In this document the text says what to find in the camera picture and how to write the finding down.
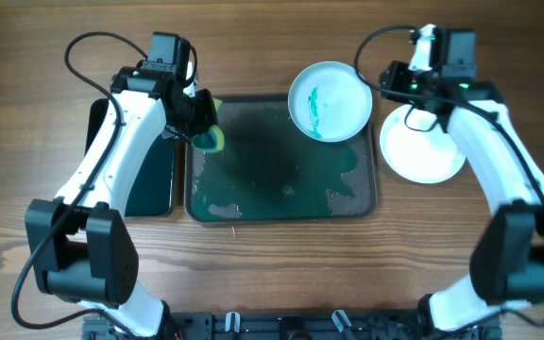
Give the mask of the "green yellow sponge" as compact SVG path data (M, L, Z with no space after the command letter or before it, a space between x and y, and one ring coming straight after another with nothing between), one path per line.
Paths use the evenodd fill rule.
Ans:
M198 134L192 138L191 144L193 148L199 149L207 153L216 153L222 151L225 146L225 137L222 129L214 124L210 129L202 134Z

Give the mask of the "white plate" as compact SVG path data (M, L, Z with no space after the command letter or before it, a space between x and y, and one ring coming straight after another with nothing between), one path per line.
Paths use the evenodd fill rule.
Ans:
M435 126L432 130L423 132L434 122L435 116L422 110L413 110L410 105L402 105L393 110L384 120L380 132L379 146L387 137L401 139L415 139L415 137L436 138L452 141L442 128Z
M291 119L306 136L338 143L354 137L368 123L373 96L351 66L321 61L297 75L287 105Z
M384 159L398 175L421 184L436 184L452 178L466 160L454 142L436 138L387 137L381 147Z

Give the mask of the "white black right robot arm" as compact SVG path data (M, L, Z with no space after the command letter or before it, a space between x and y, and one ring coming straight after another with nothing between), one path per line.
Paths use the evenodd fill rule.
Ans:
M476 77L475 32L429 24L409 33L414 55L391 62L376 85L398 105L382 125L382 155L424 184L469 165L491 214L467 274L421 300L420 333L442 339L544 302L544 174L497 88Z

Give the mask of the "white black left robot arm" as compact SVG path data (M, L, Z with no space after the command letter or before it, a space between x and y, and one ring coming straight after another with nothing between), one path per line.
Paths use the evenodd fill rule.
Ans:
M206 152L224 147L211 93L195 87L195 48L156 32L140 62L113 77L107 110L83 161L51 200L25 213L30 255L19 281L103 317L126 339L179 339L166 302L139 283L139 256L125 224L133 183L158 138Z

